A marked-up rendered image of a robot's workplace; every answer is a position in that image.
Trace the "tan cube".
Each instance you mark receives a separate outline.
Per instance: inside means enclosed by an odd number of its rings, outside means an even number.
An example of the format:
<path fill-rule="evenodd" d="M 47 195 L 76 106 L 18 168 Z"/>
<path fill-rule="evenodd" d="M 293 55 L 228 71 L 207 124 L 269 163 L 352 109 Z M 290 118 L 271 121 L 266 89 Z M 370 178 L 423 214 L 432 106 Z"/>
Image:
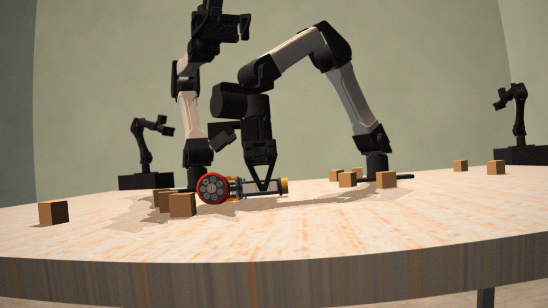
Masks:
<path fill-rule="evenodd" d="M 362 178 L 363 177 L 362 168 L 353 168 L 351 170 L 352 170 L 352 172 L 356 172 L 357 178 Z"/>
<path fill-rule="evenodd" d="M 70 222 L 67 201 L 41 201 L 39 206 L 39 223 L 56 225 Z"/>
<path fill-rule="evenodd" d="M 454 172 L 463 172 L 468 170 L 468 160 L 454 160 L 453 170 Z"/>
<path fill-rule="evenodd" d="M 487 161 L 487 175 L 505 174 L 505 161 L 504 160 L 491 160 Z"/>
<path fill-rule="evenodd" d="M 169 204 L 169 198 L 168 195 L 171 195 L 173 193 L 178 193 L 179 191 L 165 191 L 165 192 L 159 192 L 158 193 L 158 200 L 159 200 L 159 213 L 169 213 L 170 212 L 170 204 Z"/>
<path fill-rule="evenodd" d="M 354 187 L 357 186 L 356 172 L 338 173 L 339 187 Z"/>
<path fill-rule="evenodd" d="M 329 181 L 339 181 L 338 173 L 344 173 L 344 170 L 329 170 Z"/>
<path fill-rule="evenodd" d="M 170 188 L 165 188 L 165 189 L 153 189 L 153 190 L 152 190 L 152 195 L 153 195 L 153 206 L 154 206 L 155 208 L 158 208 L 158 207 L 159 207 L 158 193 L 159 193 L 159 192 L 165 192 L 165 191 L 170 191 Z"/>
<path fill-rule="evenodd" d="M 195 192 L 168 195 L 170 218 L 193 217 L 197 214 Z"/>
<path fill-rule="evenodd" d="M 397 187 L 396 171 L 378 172 L 376 173 L 377 188 L 392 188 Z"/>

